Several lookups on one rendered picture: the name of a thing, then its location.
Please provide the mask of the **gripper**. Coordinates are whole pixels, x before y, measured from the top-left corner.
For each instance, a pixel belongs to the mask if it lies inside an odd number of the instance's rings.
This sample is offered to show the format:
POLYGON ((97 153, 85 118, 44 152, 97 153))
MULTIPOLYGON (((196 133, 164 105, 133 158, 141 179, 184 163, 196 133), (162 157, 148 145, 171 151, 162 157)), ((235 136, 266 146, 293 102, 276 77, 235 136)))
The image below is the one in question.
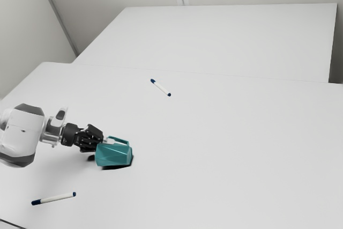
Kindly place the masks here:
POLYGON ((72 145, 80 147, 80 144, 115 143, 114 139, 109 138, 103 131, 91 124, 88 124, 85 128, 78 128, 76 124, 67 123, 61 133, 61 144, 68 147, 72 145))

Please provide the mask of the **teal faceted mug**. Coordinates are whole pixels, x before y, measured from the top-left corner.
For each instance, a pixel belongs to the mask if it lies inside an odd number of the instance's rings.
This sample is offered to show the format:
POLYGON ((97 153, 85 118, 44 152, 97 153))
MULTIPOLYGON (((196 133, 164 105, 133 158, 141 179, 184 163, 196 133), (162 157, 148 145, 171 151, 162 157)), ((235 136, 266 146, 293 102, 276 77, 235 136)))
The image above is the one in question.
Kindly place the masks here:
POLYGON ((129 166, 132 160, 132 147, 124 139, 108 136, 96 146, 95 162, 100 167, 129 166))

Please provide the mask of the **white pen with blue ends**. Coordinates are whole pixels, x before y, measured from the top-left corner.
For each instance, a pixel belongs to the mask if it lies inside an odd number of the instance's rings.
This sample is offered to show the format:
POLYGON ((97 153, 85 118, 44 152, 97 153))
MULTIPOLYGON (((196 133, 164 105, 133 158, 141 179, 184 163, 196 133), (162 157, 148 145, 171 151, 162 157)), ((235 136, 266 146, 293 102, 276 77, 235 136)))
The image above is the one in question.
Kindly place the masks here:
POLYGON ((64 200, 64 199, 73 198, 73 197, 76 197, 75 191, 73 191, 71 193, 66 193, 66 194, 56 195, 56 196, 47 197, 47 198, 41 198, 38 200, 33 200, 33 201, 31 201, 31 205, 35 206, 35 205, 45 204, 45 203, 64 200))
POLYGON ((159 90, 161 90, 165 95, 167 95, 168 97, 170 97, 172 94, 166 89, 164 88, 162 85, 160 85, 157 81, 155 81, 154 79, 150 79, 151 83, 154 84, 159 90))

